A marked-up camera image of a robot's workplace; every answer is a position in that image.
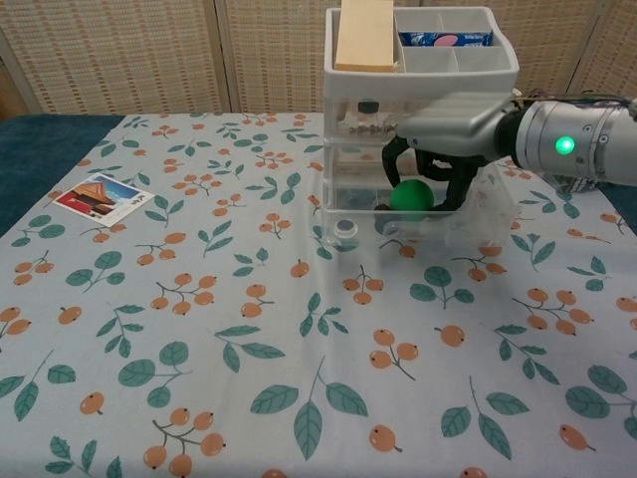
orange berry pattern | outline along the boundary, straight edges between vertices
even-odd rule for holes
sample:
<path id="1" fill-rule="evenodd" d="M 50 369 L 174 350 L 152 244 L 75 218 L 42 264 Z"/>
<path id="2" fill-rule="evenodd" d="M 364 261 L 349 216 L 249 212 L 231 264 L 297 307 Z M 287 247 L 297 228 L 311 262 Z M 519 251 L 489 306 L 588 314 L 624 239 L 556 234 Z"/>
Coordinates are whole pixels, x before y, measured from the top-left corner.
<path id="1" fill-rule="evenodd" d="M 505 159 L 470 191 L 487 202 L 502 176 L 520 206 L 504 237 L 384 236 L 331 211 L 386 181 L 323 191 L 327 170 L 380 179 L 379 145 L 339 169 L 320 117 L 295 116 L 127 117 L 0 239 L 0 474 L 628 473 L 637 289 L 618 246 L 637 241 L 601 193 Z M 112 227 L 58 206 L 94 168 L 155 197 Z M 360 244 L 331 240 L 339 219 Z"/>

green ball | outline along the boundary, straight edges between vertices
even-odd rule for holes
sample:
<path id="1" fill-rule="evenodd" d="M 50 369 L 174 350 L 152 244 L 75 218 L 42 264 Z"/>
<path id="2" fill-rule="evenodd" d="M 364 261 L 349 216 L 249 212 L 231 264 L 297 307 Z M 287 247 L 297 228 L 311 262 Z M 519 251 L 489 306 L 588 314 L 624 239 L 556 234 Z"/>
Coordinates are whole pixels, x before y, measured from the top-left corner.
<path id="1" fill-rule="evenodd" d="M 419 179 L 400 182 L 389 196 L 394 211 L 428 211 L 434 205 L 434 192 Z"/>

blue fabric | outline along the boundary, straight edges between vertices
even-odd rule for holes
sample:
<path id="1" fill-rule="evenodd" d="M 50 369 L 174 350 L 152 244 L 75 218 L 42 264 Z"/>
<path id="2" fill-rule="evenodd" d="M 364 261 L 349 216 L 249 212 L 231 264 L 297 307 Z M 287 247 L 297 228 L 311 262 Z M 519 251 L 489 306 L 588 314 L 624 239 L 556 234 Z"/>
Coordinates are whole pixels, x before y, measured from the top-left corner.
<path id="1" fill-rule="evenodd" d="M 122 119 L 32 115 L 0 122 L 0 236 Z"/>

green light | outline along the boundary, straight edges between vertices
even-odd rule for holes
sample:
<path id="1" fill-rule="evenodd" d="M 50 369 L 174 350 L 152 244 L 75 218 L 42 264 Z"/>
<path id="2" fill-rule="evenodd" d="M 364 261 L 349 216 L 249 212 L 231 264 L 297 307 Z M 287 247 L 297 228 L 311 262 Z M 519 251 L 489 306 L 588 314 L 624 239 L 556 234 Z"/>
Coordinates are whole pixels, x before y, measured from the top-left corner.
<path id="1" fill-rule="evenodd" d="M 570 136 L 562 136 L 555 142 L 555 150 L 559 154 L 571 154 L 575 149 L 575 140 Z"/>

woven screen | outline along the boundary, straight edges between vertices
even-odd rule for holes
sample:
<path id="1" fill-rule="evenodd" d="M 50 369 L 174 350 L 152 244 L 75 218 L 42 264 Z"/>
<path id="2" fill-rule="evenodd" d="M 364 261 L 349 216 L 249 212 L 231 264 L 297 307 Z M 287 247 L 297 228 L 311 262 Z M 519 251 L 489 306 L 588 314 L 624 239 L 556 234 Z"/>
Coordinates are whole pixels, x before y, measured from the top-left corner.
<path id="1" fill-rule="evenodd" d="M 625 0 L 626 3 L 636 0 Z M 425 5 L 490 7 L 513 44 L 518 89 L 563 93 L 589 35 L 599 0 L 430 0 Z"/>
<path id="2" fill-rule="evenodd" d="M 322 110 L 325 9 L 338 0 L 218 0 L 242 112 Z M 394 2 L 417 6 L 418 0 Z"/>
<path id="3" fill-rule="evenodd" d="M 637 2 L 616 0 L 571 91 L 637 97 Z"/>
<path id="4" fill-rule="evenodd" d="M 45 113 L 227 109 L 208 27 L 201 0 L 0 0 L 0 28 Z"/>

